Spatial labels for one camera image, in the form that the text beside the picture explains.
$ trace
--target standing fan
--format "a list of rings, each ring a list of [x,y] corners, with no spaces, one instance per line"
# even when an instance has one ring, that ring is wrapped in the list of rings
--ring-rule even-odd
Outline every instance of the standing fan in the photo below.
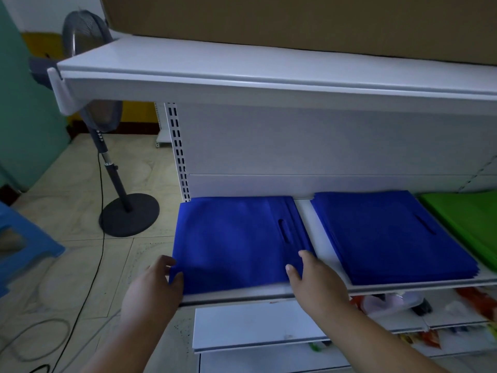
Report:
[[[62,40],[67,58],[113,41],[105,22],[87,10],[67,15]],[[34,79],[52,89],[47,69],[57,68],[57,62],[31,58],[29,66]],[[119,125],[122,107],[122,101],[93,100],[79,111],[98,152],[103,157],[105,168],[119,196],[103,208],[98,220],[102,230],[114,237],[129,237],[146,230],[159,214],[158,202],[154,197],[144,193],[126,194],[117,174],[117,166],[111,161],[103,140],[102,132],[112,131]]]

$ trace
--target stack of green bags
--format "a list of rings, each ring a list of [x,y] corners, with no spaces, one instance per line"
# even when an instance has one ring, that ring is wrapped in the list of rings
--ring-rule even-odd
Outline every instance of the stack of green bags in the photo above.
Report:
[[[419,201],[482,263],[497,271],[497,191],[429,193]]]

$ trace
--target person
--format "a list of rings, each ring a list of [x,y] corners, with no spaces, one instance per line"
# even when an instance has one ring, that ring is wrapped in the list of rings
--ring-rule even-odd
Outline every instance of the person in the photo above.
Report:
[[[299,251],[302,277],[286,266],[295,298],[358,373],[447,373],[349,303],[345,284],[308,251]],[[82,373],[136,373],[145,369],[165,327],[183,298],[183,275],[168,283],[176,262],[159,257],[134,280],[121,308],[117,331],[84,366]]]

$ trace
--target green wall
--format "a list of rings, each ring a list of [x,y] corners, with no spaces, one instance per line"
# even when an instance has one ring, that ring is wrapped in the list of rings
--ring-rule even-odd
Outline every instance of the green wall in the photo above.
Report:
[[[29,74],[30,54],[1,2],[0,31],[0,166],[29,188],[69,143],[67,123],[52,91]]]

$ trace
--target fan base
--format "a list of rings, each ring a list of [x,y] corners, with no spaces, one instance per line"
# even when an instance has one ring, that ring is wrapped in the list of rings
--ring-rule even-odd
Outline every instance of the fan base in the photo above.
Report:
[[[148,229],[158,218],[158,201],[153,196],[132,193],[127,197],[133,207],[131,212],[126,212],[121,199],[117,198],[103,208],[98,219],[102,230],[112,237],[129,237],[138,234]]]

